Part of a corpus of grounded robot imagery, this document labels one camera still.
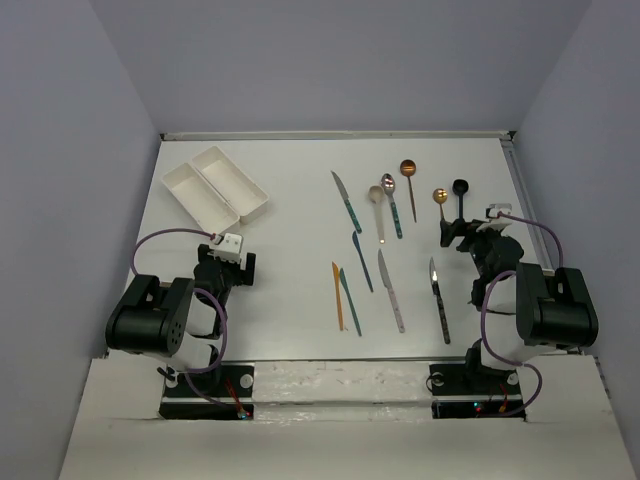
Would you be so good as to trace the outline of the gold spoon teal handle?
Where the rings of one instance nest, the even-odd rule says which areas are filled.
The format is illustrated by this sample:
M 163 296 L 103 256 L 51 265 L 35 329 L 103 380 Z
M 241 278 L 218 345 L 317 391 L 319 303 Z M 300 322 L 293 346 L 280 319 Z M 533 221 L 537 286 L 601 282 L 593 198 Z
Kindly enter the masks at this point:
M 444 188 L 437 188 L 433 191 L 432 194 L 432 199 L 434 200 L 434 202 L 438 205 L 439 207 L 439 215 L 440 215 L 440 220 L 444 221 L 445 220 L 445 215 L 444 215 L 444 208 L 443 205 L 446 203 L 447 199 L 448 199 L 448 192 L 446 189 Z

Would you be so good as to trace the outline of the black spoon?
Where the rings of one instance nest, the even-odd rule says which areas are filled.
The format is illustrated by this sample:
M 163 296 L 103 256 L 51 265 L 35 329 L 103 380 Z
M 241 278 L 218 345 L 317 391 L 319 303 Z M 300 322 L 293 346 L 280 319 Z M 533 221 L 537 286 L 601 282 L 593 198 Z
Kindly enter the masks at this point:
M 469 183 L 464 179 L 455 179 L 452 184 L 452 191 L 458 198 L 458 218 L 464 219 L 464 197 L 469 191 Z

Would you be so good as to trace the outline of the copper spoon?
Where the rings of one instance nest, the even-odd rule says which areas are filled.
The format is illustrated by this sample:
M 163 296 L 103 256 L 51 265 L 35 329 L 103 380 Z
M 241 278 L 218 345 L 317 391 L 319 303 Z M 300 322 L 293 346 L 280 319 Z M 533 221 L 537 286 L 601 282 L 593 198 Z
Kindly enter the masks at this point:
M 417 222 L 417 212 L 412 185 L 412 177 L 416 173 L 416 164 L 411 159 L 405 159 L 400 164 L 400 173 L 407 179 L 409 188 L 409 198 L 414 222 Z

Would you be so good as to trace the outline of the steel spoon teal handle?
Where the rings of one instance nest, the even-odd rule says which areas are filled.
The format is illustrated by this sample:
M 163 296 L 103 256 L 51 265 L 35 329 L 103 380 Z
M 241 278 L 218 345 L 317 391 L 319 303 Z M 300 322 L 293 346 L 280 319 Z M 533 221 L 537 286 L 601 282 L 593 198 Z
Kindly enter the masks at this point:
M 391 215 L 392 215 L 392 219 L 393 219 L 393 223 L 394 223 L 396 236 L 397 236 L 398 239 L 402 239 L 403 238 L 403 231 L 402 231 L 402 227 L 401 227 L 401 222 L 400 222 L 400 218 L 399 218 L 397 205 L 396 205 L 396 202 L 395 202 L 395 199 L 394 199 L 394 193 L 395 193 L 395 189 L 396 189 L 396 182 L 395 182 L 394 178 L 392 177 L 392 175 L 390 173 L 385 173 L 381 177 L 381 186 L 383 188 L 383 191 L 384 191 L 385 195 L 387 196 L 387 199 L 388 199 L 388 202 L 389 202 L 389 205 L 390 205 L 390 210 L 391 210 Z

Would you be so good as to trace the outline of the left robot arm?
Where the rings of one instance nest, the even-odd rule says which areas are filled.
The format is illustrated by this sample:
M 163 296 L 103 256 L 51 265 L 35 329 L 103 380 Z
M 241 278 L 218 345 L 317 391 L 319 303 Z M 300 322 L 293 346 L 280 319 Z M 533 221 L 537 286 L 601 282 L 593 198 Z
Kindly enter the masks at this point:
M 255 265 L 255 253 L 225 240 L 198 247 L 191 278 L 163 283 L 136 274 L 107 321 L 108 348 L 163 361 L 168 380 L 183 377 L 198 394 L 215 392 L 227 341 L 226 304 L 233 288 L 254 284 Z

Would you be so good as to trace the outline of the white container right compartment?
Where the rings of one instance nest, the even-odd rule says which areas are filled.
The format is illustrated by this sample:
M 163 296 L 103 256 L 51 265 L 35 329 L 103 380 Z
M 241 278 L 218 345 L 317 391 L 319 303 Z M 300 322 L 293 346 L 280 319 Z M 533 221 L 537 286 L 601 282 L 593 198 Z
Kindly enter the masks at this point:
M 249 224 L 267 210 L 269 195 L 219 147 L 211 147 L 192 159 L 192 165 Z

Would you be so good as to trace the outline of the white container left compartment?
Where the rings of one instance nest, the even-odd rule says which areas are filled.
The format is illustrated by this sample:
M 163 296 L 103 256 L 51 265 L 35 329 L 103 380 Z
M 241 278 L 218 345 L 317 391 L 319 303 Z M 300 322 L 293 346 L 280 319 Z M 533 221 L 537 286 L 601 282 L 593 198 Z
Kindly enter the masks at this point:
M 170 170 L 162 183 L 202 230 L 216 234 L 239 230 L 239 215 L 191 164 Z

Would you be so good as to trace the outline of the beige plastic spoon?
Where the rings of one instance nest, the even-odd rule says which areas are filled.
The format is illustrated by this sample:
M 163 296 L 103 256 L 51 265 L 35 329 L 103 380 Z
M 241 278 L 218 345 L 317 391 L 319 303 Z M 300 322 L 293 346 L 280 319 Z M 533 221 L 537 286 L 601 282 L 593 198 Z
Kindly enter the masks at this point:
M 385 193 L 380 185 L 372 185 L 369 188 L 368 196 L 374 206 L 374 216 L 376 223 L 377 236 L 380 244 L 385 243 L 384 224 L 382 217 L 382 201 L 384 200 Z

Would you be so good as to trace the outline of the teal plastic knife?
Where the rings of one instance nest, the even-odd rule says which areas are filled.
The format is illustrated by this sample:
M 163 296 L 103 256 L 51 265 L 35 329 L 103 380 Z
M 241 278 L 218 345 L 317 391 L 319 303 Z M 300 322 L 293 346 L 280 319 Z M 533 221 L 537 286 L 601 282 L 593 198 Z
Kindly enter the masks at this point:
M 349 304 L 349 308 L 351 311 L 351 315 L 352 315 L 352 319 L 356 328 L 356 332 L 358 334 L 359 337 L 362 337 L 362 330 L 361 330 L 361 325 L 359 322 L 359 318 L 355 309 L 355 305 L 351 296 L 351 292 L 349 290 L 349 286 L 348 286 L 348 282 L 347 282 L 347 278 L 346 278 L 346 274 L 343 268 L 339 269 L 339 279 L 340 279 L 340 283 L 345 291 L 345 294 L 347 296 L 347 301 Z

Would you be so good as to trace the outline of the blue plastic knife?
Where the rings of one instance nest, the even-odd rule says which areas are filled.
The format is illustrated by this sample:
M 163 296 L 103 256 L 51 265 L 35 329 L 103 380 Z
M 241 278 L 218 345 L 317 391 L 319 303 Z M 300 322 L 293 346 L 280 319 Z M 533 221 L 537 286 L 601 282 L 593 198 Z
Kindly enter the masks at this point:
M 369 274 L 369 270 L 368 270 L 368 267 L 367 267 L 367 264 L 366 264 L 366 261 L 365 261 L 365 258 L 364 258 L 364 254 L 363 254 L 362 249 L 361 249 L 361 245 L 360 245 L 360 241 L 359 241 L 359 234 L 358 234 L 358 232 L 356 230 L 354 230 L 352 232 L 351 238 L 352 238 L 352 242 L 354 244 L 354 247 L 356 249 L 356 252 L 358 254 L 358 257 L 359 257 L 359 260 L 360 260 L 360 263 L 361 263 L 361 267 L 362 267 L 362 270 L 363 270 L 363 274 L 364 274 L 367 286 L 368 286 L 370 292 L 373 293 L 374 292 L 373 283 L 372 283 L 372 280 L 371 280 L 371 277 L 370 277 L 370 274 Z

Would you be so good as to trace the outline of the aluminium rail right edge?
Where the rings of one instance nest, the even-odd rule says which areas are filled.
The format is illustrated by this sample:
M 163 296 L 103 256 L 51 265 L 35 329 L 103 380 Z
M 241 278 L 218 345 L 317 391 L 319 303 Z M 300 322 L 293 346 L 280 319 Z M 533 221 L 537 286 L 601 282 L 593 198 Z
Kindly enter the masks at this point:
M 520 203 L 522 217 L 528 220 L 536 221 L 536 214 L 532 206 L 524 178 L 519 168 L 518 158 L 513 142 L 510 139 L 500 140 L 503 154 L 509 168 L 509 172 L 514 184 L 514 188 Z M 549 255 L 547 245 L 545 243 L 545 231 L 534 225 L 527 224 L 529 236 L 531 237 L 534 251 L 539 263 L 543 267 L 551 268 L 552 258 Z

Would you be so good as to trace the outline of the aluminium rail edge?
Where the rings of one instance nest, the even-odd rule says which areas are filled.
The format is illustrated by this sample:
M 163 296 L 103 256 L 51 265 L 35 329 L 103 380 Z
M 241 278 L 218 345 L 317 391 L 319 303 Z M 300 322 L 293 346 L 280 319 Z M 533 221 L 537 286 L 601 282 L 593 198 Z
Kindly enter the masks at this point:
M 259 131 L 259 132 L 173 132 L 161 133 L 163 141 L 259 141 L 259 140 L 359 140 L 359 139 L 458 139 L 496 138 L 510 140 L 506 130 L 438 131 Z
M 519 168 L 518 158 L 513 142 L 510 139 L 500 140 L 503 154 L 509 168 L 509 172 L 514 184 L 514 188 L 520 203 L 522 217 L 528 220 L 536 221 L 536 214 L 532 206 L 524 178 Z M 549 255 L 547 245 L 545 243 L 545 231 L 534 225 L 527 224 L 529 236 L 531 237 L 534 251 L 539 263 L 543 267 L 551 268 L 552 258 Z

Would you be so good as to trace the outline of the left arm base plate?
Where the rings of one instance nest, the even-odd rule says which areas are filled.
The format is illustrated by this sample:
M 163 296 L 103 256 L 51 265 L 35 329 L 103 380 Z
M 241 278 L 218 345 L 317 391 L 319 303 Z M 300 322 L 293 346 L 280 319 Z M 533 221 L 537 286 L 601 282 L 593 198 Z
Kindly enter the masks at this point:
M 252 420 L 255 366 L 249 363 L 222 364 L 204 374 L 167 369 L 158 414 L 165 420 Z

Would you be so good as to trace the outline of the aluminium rail back edge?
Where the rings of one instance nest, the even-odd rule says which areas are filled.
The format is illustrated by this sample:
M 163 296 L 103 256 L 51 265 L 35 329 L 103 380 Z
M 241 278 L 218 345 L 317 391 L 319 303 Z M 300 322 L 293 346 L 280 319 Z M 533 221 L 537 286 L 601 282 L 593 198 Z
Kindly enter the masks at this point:
M 438 131 L 259 131 L 259 132 L 173 132 L 161 133 L 163 141 L 259 141 L 259 140 L 359 140 L 359 139 L 458 139 L 496 138 L 510 140 L 506 130 Z

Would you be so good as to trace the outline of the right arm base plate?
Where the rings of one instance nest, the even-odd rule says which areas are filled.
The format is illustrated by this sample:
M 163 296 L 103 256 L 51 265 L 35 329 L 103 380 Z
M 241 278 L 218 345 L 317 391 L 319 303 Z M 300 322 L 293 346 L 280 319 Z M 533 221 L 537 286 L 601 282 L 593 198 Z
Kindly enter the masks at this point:
M 525 418 L 519 382 L 504 375 L 471 373 L 462 363 L 429 366 L 425 386 L 432 396 L 434 419 Z

